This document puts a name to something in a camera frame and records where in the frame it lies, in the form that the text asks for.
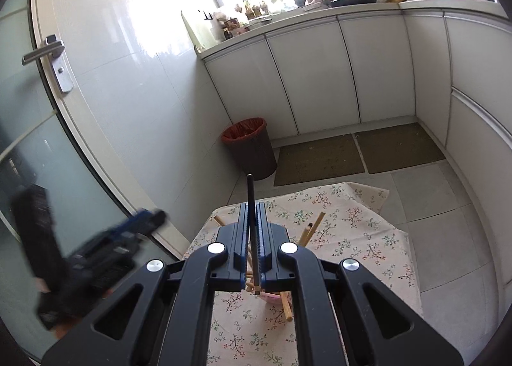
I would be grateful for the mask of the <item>person's left hand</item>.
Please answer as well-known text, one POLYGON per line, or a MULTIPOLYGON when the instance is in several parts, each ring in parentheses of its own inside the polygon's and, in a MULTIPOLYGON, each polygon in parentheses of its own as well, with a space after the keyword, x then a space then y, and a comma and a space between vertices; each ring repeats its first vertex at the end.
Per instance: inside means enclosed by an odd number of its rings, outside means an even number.
POLYGON ((36 278, 36 287, 39 290, 36 316, 57 339, 80 323, 83 317, 114 291, 112 288, 102 289, 90 284, 53 291, 42 278, 36 278))

